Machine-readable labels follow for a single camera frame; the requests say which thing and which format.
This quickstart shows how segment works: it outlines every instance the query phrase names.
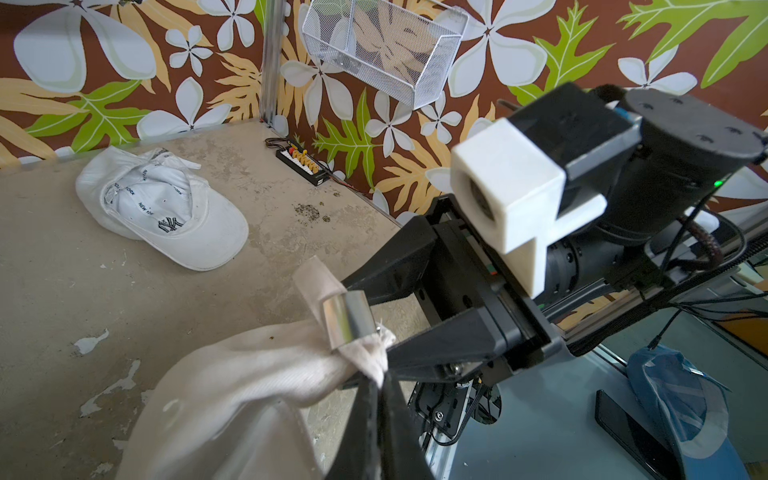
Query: white cap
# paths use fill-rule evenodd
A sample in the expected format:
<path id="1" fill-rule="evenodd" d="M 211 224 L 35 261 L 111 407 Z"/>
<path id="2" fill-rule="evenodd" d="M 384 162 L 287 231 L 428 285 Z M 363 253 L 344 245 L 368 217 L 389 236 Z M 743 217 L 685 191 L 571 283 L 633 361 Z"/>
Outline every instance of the white cap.
<path id="1" fill-rule="evenodd" d="M 107 230 L 145 240 L 186 268 L 212 270 L 243 248 L 248 222 L 190 168 L 200 165 L 164 149 L 136 156 L 109 147 L 85 166 L 75 190 Z"/>

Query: concrete floor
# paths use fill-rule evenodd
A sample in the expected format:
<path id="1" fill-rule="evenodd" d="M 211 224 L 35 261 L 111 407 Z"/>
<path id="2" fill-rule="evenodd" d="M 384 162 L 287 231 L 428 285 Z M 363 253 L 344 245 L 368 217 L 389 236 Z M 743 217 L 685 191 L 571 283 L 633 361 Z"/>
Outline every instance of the concrete floor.
<path id="1" fill-rule="evenodd" d="M 142 399 L 175 362 L 307 318 L 290 280 L 302 261 L 317 255 L 343 278 L 396 232 L 352 191 L 310 186 L 263 146 L 270 136 L 242 123 L 131 149 L 162 146 L 202 164 L 199 174 L 248 219 L 243 250 L 205 273 L 100 227 L 74 193 L 88 158 L 0 175 L 0 478 L 113 478 Z M 413 298 L 375 314 L 399 339 L 427 325 Z M 78 340 L 107 330 L 80 354 Z M 94 396 L 100 409 L 83 416 Z M 325 468 L 353 396 L 334 392 L 306 412 Z"/>

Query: black phone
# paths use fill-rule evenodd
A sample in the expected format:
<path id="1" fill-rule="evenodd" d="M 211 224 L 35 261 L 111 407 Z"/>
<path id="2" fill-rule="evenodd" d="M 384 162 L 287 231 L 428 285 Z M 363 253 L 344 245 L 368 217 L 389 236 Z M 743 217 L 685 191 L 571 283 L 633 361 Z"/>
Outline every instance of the black phone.
<path id="1" fill-rule="evenodd" d="M 603 390 L 598 390 L 594 419 L 656 480 L 680 480 L 680 466 L 672 452 L 629 416 Z"/>

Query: white fabric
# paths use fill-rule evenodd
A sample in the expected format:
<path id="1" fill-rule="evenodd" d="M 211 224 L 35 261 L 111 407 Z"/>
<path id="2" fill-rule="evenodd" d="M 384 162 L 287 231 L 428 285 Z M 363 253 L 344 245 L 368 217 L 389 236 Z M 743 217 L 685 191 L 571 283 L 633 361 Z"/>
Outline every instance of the white fabric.
<path id="1" fill-rule="evenodd" d="M 325 325 L 322 313 L 323 302 L 331 296 L 346 292 L 344 285 L 317 257 L 310 258 L 296 269 L 293 282 L 306 304 L 310 306 L 315 319 L 322 325 Z M 339 347 L 339 353 L 381 388 L 384 383 L 384 372 L 389 366 L 386 348 L 395 342 L 395 335 L 381 325 L 379 328 L 380 335 L 366 336 L 342 345 Z"/>
<path id="2" fill-rule="evenodd" d="M 104 228 L 145 240 L 186 268 L 212 270 L 243 248 L 248 223 L 190 171 L 199 168 L 162 149 L 137 156 L 109 147 L 86 165 L 75 190 Z"/>
<path id="3" fill-rule="evenodd" d="M 315 257 L 294 280 L 313 312 L 344 288 Z M 117 480 L 322 478 L 295 408 L 320 401 L 357 364 L 386 364 L 376 357 L 395 337 L 382 327 L 332 352 L 320 320 L 264 326 L 184 357 L 139 416 Z"/>

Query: new york logo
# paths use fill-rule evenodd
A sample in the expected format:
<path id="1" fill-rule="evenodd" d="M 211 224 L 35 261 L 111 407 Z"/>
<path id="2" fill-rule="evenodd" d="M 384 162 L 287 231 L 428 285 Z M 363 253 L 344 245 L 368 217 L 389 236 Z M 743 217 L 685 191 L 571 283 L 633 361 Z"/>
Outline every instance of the new york logo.
<path id="1" fill-rule="evenodd" d="M 184 224 L 179 223 L 179 220 L 176 220 L 176 217 L 165 217 L 165 220 L 157 222 L 157 226 L 165 233 L 169 233 L 176 231 L 177 227 L 183 227 Z"/>

